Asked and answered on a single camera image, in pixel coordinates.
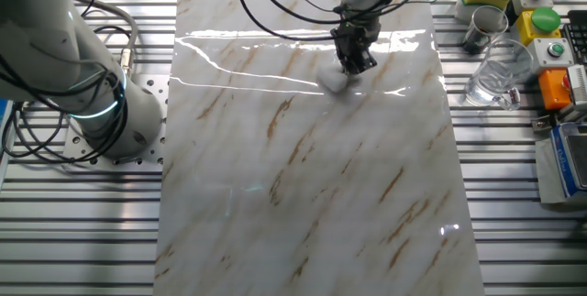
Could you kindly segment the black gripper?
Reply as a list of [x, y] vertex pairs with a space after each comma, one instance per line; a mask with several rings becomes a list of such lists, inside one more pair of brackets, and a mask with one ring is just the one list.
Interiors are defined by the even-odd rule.
[[370, 46], [378, 39], [380, 30], [380, 20], [369, 18], [343, 22], [330, 31], [345, 74], [358, 75], [362, 70], [377, 65], [376, 59], [370, 53]]

